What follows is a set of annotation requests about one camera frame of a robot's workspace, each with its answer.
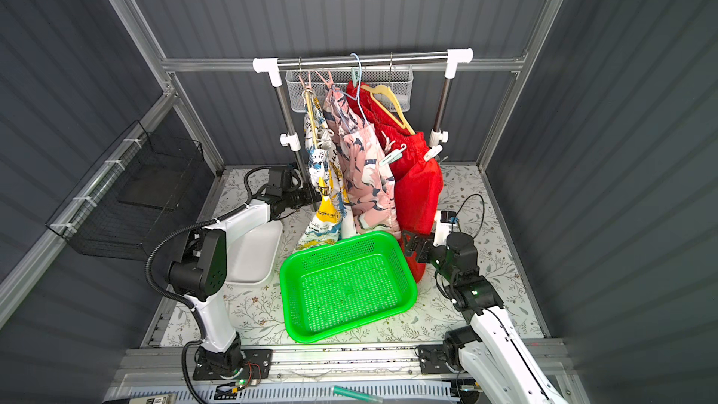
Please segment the blue yellow white printed shorts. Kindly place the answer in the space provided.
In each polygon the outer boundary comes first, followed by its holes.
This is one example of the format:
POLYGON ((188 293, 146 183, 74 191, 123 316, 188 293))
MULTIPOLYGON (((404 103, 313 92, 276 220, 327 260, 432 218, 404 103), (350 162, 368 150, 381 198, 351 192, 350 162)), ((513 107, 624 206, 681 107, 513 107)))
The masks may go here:
POLYGON ((337 243, 341 239, 342 223, 346 215, 334 132, 329 128, 317 97, 314 99, 314 107, 319 148, 308 149, 306 135, 305 148, 309 156, 310 184, 321 194, 321 202, 299 239, 298 251, 337 243))

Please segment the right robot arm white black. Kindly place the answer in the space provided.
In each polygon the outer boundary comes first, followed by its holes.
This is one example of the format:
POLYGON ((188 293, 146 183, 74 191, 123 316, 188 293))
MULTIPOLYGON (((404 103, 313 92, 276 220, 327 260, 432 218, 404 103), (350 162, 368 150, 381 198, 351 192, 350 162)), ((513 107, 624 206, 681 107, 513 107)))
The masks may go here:
POLYGON ((429 237, 406 232, 401 248, 407 257, 432 265, 446 280, 439 287, 441 295, 467 321, 444 336, 449 367, 467 372, 492 403, 567 401, 519 337, 495 287, 482 276, 473 237, 451 232, 435 245, 429 237))

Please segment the yellow hanger of printed shorts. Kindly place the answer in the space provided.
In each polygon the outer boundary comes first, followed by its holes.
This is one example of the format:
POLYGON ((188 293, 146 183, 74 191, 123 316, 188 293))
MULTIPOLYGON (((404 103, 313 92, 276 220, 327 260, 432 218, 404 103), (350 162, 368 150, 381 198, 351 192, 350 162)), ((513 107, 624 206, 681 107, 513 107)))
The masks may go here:
POLYGON ((303 88, 302 97, 306 109, 305 135, 308 140, 306 145, 308 149, 315 150, 319 148, 318 130, 314 113, 314 99, 316 99, 316 96, 312 87, 312 79, 310 78, 310 75, 308 75, 307 80, 303 80, 302 78, 299 78, 299 80, 303 88))

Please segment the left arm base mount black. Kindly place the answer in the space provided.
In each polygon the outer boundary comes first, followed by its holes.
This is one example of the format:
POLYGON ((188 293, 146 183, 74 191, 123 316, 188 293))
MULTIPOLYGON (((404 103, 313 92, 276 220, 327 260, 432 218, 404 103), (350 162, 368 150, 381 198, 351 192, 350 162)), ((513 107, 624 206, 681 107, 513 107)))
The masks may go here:
POLYGON ((265 380, 269 377, 273 353, 271 349, 241 349, 217 354, 200 347, 194 358, 196 366, 192 379, 195 381, 265 380))

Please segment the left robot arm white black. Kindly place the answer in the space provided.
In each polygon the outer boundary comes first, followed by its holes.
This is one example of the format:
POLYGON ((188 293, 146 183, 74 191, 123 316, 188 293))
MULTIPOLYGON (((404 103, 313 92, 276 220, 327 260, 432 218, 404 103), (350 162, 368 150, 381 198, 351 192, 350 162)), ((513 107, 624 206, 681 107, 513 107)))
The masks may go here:
POLYGON ((284 213, 318 200, 297 166, 270 165, 245 174, 247 200, 239 207, 187 229, 176 246, 166 280, 196 318, 201 346, 224 355, 240 343, 221 291, 225 284, 266 284, 282 240, 284 213))

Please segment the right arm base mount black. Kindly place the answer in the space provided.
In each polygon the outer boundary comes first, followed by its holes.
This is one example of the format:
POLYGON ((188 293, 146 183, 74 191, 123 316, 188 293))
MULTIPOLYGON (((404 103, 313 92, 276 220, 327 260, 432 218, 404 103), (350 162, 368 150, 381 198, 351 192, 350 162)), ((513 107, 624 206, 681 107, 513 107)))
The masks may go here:
POLYGON ((459 373, 464 370, 459 362, 459 348, 454 344, 419 344, 415 348, 415 355, 424 375, 459 373))

